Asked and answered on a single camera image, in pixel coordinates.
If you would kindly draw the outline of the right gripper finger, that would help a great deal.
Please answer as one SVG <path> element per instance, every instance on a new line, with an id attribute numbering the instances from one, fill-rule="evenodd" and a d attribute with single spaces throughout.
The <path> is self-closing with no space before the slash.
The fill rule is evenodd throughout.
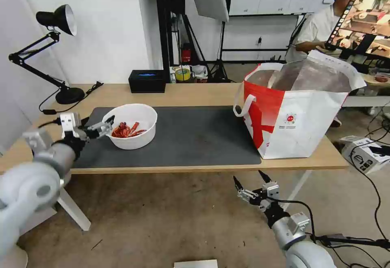
<path id="1" fill-rule="evenodd" d="M 234 180 L 235 188 L 237 190 L 237 196 L 239 198 L 241 198 L 242 200 L 250 204 L 253 200 L 257 199 L 257 194 L 250 190 L 244 189 L 242 184 L 240 183 L 240 181 L 237 179 L 235 175 L 233 175 L 233 180 Z"/>
<path id="2" fill-rule="evenodd" d="M 266 173 L 261 170 L 258 170 L 258 172 L 264 181 L 263 186 L 271 186 L 274 184 L 274 181 Z"/>

